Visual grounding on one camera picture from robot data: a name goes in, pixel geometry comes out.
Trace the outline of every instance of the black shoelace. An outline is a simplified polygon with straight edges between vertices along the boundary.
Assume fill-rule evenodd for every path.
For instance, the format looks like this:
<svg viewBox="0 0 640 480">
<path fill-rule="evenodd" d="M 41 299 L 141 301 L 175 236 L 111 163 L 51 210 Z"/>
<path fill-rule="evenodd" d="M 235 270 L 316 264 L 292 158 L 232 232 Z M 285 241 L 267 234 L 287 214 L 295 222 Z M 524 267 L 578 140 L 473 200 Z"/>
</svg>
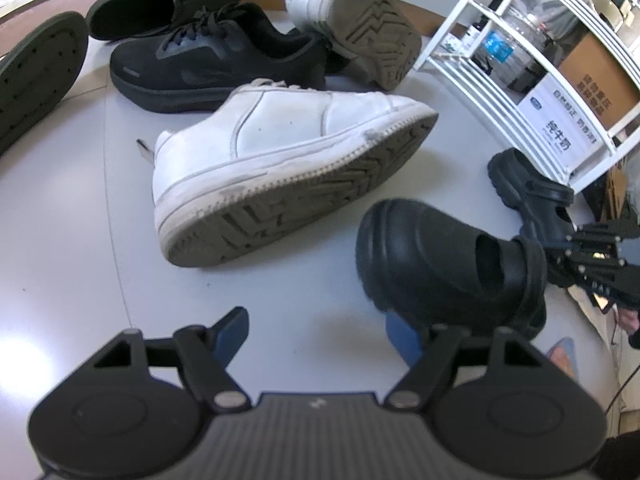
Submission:
<svg viewBox="0 0 640 480">
<path fill-rule="evenodd" d="M 218 22 L 226 19 L 234 6 L 234 4 L 226 4 L 216 12 L 210 12 L 207 7 L 202 7 L 193 15 L 192 22 L 176 28 L 167 35 L 162 49 L 166 50 L 171 43 L 180 45 L 184 38 L 195 40 L 198 36 L 213 35 L 224 38 L 226 31 L 218 25 Z"/>
</svg>

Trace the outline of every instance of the gray slipper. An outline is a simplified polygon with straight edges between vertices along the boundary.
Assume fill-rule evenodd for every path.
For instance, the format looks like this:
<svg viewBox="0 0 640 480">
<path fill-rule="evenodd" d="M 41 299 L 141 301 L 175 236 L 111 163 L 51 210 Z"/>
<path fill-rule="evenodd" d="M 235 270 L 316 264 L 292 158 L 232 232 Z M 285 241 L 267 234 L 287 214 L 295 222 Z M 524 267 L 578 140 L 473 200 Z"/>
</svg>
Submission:
<svg viewBox="0 0 640 480">
<path fill-rule="evenodd" d="M 62 12 L 0 59 L 0 155 L 46 117 L 73 86 L 88 40 L 84 17 Z"/>
</svg>

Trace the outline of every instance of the brown cardboard box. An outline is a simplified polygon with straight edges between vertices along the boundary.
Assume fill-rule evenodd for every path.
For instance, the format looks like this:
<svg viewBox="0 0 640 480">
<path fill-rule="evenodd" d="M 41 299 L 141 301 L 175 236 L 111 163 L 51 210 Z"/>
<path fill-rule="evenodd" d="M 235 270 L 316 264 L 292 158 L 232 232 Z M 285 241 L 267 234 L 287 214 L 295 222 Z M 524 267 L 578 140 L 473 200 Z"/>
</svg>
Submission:
<svg viewBox="0 0 640 480">
<path fill-rule="evenodd" d="M 558 68 L 609 129 L 640 101 L 640 92 L 593 34 L 587 34 Z"/>
</svg>

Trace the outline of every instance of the cardboard box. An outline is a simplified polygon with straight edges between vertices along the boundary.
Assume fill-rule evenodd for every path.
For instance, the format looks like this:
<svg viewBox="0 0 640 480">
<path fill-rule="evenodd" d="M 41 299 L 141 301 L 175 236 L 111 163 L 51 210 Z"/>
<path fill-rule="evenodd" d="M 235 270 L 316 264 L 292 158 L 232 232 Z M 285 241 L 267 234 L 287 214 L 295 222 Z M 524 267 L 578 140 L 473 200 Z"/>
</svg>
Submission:
<svg viewBox="0 0 640 480">
<path fill-rule="evenodd" d="M 567 173 L 575 171 L 600 146 L 603 140 L 591 131 L 580 108 L 551 74 L 518 104 L 538 139 L 550 147 Z"/>
<path fill-rule="evenodd" d="M 640 101 L 640 92 L 593 34 L 587 34 L 558 67 L 609 130 Z"/>
</svg>

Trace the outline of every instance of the blue label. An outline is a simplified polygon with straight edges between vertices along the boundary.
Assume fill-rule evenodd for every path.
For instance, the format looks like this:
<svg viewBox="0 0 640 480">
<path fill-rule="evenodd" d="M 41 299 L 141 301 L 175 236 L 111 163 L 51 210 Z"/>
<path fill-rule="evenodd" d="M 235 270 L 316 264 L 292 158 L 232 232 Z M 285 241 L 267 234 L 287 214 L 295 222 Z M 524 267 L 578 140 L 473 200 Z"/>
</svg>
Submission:
<svg viewBox="0 0 640 480">
<path fill-rule="evenodd" d="M 495 57 L 499 62 L 504 63 L 513 52 L 513 49 L 504 41 L 497 32 L 492 32 L 484 40 L 484 47 L 489 54 Z"/>
</svg>

